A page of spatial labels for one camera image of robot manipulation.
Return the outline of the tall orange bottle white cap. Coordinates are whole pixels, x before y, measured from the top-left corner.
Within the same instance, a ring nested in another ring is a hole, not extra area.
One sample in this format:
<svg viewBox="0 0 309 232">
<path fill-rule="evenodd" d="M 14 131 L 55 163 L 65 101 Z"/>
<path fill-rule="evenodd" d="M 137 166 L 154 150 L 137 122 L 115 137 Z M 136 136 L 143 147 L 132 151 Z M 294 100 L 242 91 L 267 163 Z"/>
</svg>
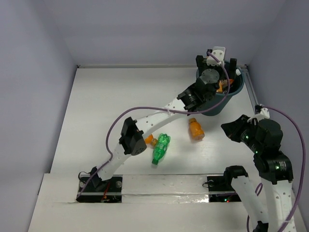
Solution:
<svg viewBox="0 0 309 232">
<path fill-rule="evenodd" d="M 241 72 L 239 69 L 236 69 L 235 71 L 235 77 L 234 79 L 229 79 L 229 83 L 230 83 L 230 91 L 229 93 L 232 93 L 233 87 L 236 86 L 236 78 L 239 77 L 241 75 Z M 216 93 L 218 94 L 226 94 L 227 93 L 227 88 L 228 88 L 228 84 L 227 84 L 227 80 L 220 80 L 219 81 L 219 88 L 216 90 Z"/>
</svg>

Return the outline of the small orange juice bottle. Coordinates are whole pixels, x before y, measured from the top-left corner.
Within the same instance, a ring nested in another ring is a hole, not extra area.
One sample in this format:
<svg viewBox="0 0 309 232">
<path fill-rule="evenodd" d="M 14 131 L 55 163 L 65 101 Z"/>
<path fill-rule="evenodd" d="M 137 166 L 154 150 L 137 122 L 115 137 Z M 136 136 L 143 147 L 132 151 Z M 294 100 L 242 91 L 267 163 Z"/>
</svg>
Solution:
<svg viewBox="0 0 309 232">
<path fill-rule="evenodd" d="M 195 118 L 191 118 L 189 119 L 188 123 L 191 138 L 195 141 L 202 140 L 205 136 L 205 133 L 197 120 Z"/>
</svg>

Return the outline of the crushed green plastic bottle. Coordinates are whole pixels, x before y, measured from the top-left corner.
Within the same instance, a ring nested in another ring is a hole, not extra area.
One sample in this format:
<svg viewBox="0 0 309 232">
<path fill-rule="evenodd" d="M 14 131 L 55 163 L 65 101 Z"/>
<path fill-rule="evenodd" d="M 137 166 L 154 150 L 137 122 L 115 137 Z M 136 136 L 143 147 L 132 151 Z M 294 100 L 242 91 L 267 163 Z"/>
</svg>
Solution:
<svg viewBox="0 0 309 232">
<path fill-rule="evenodd" d="M 165 156 L 170 140 L 171 137 L 169 135 L 161 133 L 157 139 L 154 138 L 151 141 L 150 144 L 153 147 L 153 165 L 157 165 Z"/>
</svg>

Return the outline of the small orange bottle white label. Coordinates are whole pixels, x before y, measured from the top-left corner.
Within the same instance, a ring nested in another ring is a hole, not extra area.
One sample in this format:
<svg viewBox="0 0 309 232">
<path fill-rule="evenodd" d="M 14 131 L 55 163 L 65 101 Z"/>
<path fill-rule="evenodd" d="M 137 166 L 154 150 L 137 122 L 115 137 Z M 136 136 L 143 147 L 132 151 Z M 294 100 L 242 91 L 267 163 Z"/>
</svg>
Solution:
<svg viewBox="0 0 309 232">
<path fill-rule="evenodd" d="M 158 140 L 154 138 L 152 134 L 150 134 L 146 139 L 144 139 L 144 141 L 147 145 L 151 145 L 152 147 L 155 147 L 158 142 Z"/>
</svg>

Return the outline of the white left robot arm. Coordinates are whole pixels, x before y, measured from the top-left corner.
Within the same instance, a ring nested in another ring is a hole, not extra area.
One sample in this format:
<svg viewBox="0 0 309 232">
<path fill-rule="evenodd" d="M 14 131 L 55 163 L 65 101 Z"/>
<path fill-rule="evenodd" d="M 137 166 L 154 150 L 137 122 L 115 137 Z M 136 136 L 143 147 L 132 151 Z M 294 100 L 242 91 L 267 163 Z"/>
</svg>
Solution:
<svg viewBox="0 0 309 232">
<path fill-rule="evenodd" d="M 87 183 L 97 191 L 106 188 L 115 171 L 131 156 L 145 151 L 145 139 L 154 131 L 183 116 L 216 115 L 222 111 L 237 91 L 235 84 L 242 85 L 242 74 L 237 59 L 224 60 L 219 50 L 208 52 L 205 58 L 196 57 L 196 80 L 165 107 L 153 107 L 154 113 L 139 119 L 124 120 L 120 139 L 114 151 L 107 149 L 110 158 L 92 168 Z"/>
</svg>

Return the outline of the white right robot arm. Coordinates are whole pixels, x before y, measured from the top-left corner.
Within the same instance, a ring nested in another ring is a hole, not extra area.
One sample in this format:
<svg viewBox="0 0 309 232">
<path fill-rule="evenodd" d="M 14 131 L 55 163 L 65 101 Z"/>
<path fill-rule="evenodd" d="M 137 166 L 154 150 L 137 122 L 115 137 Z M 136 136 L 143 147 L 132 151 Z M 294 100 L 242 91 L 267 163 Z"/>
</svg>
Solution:
<svg viewBox="0 0 309 232">
<path fill-rule="evenodd" d="M 221 127 L 231 141 L 244 143 L 253 152 L 253 162 L 266 195 L 266 207 L 256 195 L 243 166 L 227 167 L 222 178 L 223 186 L 234 189 L 241 199 L 253 231 L 295 232 L 294 176 L 291 161 L 280 150 L 283 138 L 280 124 L 270 119 L 266 107 L 257 104 L 254 116 L 241 115 Z"/>
</svg>

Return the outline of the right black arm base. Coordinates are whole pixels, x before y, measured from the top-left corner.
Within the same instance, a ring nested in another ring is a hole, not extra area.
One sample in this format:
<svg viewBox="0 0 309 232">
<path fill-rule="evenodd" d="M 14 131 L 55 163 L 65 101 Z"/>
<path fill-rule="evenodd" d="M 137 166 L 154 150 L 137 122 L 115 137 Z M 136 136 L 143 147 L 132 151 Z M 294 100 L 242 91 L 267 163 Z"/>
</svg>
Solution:
<svg viewBox="0 0 309 232">
<path fill-rule="evenodd" d="M 241 202 L 238 194 L 227 184 L 222 175 L 207 176 L 207 180 L 202 186 L 208 190 L 210 203 Z"/>
</svg>

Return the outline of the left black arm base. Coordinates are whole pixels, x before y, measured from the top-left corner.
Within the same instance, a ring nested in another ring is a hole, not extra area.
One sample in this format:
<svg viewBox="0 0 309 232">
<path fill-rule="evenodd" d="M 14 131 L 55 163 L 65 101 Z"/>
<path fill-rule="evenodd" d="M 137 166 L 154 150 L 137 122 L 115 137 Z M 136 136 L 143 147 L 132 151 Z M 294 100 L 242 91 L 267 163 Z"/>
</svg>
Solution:
<svg viewBox="0 0 309 232">
<path fill-rule="evenodd" d="M 85 183 L 89 179 L 90 174 L 80 172 L 79 188 L 77 192 L 76 201 L 79 203 L 121 203 L 122 202 L 122 175 L 114 175 L 110 180 L 103 181 L 95 187 L 93 180 L 91 180 L 84 188 Z"/>
</svg>

